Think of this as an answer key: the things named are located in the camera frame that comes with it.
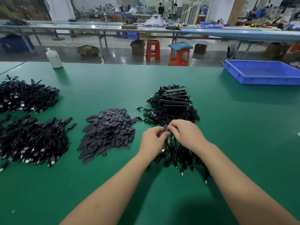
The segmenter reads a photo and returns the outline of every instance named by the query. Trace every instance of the black shirt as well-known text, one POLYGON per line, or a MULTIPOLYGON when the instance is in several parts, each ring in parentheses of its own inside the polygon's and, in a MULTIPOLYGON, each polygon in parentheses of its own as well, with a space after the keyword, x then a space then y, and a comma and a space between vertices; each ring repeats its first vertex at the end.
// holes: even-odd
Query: black shirt
POLYGON ((163 16, 163 12, 165 11, 165 8, 163 6, 158 7, 158 14, 163 16))

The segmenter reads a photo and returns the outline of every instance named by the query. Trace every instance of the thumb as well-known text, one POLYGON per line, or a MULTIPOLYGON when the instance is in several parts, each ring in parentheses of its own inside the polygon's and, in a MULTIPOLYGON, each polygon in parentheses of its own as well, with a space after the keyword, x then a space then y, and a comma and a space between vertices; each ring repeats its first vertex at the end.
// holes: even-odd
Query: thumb
POLYGON ((168 130, 170 130, 173 133, 176 139, 179 139, 180 133, 176 127, 169 125, 168 130))
POLYGON ((162 140, 162 141, 165 141, 165 140, 168 138, 169 135, 170 135, 170 133, 169 133, 168 131, 163 132, 163 133, 160 135, 159 139, 162 140))

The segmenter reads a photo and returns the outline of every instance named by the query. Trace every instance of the spray can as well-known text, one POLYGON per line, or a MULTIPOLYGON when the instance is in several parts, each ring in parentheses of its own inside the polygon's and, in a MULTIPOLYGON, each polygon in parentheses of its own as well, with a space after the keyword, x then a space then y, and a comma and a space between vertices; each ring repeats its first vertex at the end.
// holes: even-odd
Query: spray can
POLYGON ((47 48, 46 56, 53 68, 58 69, 62 67, 62 61, 55 50, 47 48))
POLYGON ((104 20, 105 20, 105 22, 107 23, 107 16, 106 16, 106 13, 104 13, 104 20))

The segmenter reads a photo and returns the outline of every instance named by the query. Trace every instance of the person's right hand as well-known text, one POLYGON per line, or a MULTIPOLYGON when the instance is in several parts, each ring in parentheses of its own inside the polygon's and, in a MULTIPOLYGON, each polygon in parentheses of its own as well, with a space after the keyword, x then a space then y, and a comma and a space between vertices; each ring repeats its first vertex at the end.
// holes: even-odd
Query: person's right hand
POLYGON ((182 146, 192 152, 195 152, 198 148, 201 148, 208 143, 197 125, 190 121, 182 119, 173 120, 170 122, 168 129, 182 146))

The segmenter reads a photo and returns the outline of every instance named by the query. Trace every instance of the person in black shirt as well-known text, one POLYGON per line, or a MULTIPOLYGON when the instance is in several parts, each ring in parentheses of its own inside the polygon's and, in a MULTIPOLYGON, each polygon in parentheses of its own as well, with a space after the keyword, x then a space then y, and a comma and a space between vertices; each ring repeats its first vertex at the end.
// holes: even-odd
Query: person in black shirt
POLYGON ((158 7, 158 14, 161 15, 161 17, 163 17, 163 12, 165 11, 165 8, 162 6, 162 3, 159 3, 159 7, 158 7))

